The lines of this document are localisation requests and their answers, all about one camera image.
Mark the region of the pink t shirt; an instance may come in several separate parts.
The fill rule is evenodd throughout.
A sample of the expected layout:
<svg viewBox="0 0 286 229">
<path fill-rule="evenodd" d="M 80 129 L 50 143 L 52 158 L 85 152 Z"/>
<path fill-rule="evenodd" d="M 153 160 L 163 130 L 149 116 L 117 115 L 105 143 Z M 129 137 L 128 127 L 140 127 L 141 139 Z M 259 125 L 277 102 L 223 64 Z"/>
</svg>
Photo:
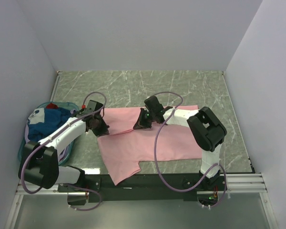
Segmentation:
<svg viewBox="0 0 286 229">
<path fill-rule="evenodd" d="M 105 109 L 109 135 L 99 137 L 98 146 L 115 185 L 140 172 L 141 161 L 154 160 L 155 135 L 160 125 L 134 130 L 139 113 L 139 107 Z M 188 127 L 166 125 L 158 137 L 156 154 L 158 161 L 200 159 L 202 150 Z"/>
</svg>

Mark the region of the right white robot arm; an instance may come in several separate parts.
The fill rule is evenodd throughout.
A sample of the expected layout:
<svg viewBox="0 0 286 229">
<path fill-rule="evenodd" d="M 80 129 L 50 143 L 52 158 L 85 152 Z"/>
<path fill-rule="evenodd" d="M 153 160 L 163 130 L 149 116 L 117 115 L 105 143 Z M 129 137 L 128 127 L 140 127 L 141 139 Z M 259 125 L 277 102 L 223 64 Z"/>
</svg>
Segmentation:
<svg viewBox="0 0 286 229">
<path fill-rule="evenodd" d="M 155 113 L 151 108 L 141 108 L 138 120 L 133 126 L 134 130 L 149 129 L 152 123 L 161 126 L 156 133 L 154 141 L 154 161 L 157 172 L 161 178 L 157 162 L 157 140 L 164 125 L 179 125 L 188 127 L 198 146 L 202 149 L 202 163 L 199 171 L 200 186 L 204 190 L 211 190 L 220 176 L 220 150 L 227 130 L 209 107 L 199 110 L 184 110 L 168 106 Z"/>
</svg>

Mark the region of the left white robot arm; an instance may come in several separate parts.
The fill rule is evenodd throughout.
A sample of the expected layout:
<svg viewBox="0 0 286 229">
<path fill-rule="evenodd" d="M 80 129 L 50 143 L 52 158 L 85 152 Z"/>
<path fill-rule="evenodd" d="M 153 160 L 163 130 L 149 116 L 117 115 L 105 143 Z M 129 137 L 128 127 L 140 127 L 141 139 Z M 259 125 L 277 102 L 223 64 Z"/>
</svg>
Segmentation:
<svg viewBox="0 0 286 229">
<path fill-rule="evenodd" d="M 86 185 L 85 172 L 76 167 L 60 166 L 58 155 L 89 130 L 92 130 L 96 137 L 109 134 L 109 126 L 103 116 L 92 112 L 81 117 L 70 117 L 48 137 L 38 142 L 28 142 L 24 147 L 19 169 L 23 189 L 29 194 L 35 194 L 42 188 L 69 184 L 74 191 L 82 191 Z"/>
</svg>

